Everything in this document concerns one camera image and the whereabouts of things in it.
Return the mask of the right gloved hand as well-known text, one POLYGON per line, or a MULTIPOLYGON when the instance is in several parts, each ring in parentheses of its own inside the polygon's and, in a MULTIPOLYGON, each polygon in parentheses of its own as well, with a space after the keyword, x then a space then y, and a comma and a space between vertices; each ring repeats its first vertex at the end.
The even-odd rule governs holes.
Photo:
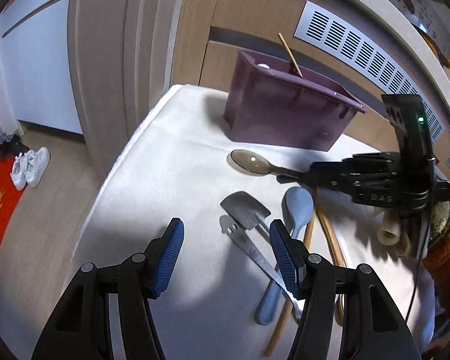
POLYGON ((377 239, 399 258, 425 258, 430 248, 450 234, 450 201, 417 212, 376 211, 384 213, 377 239))

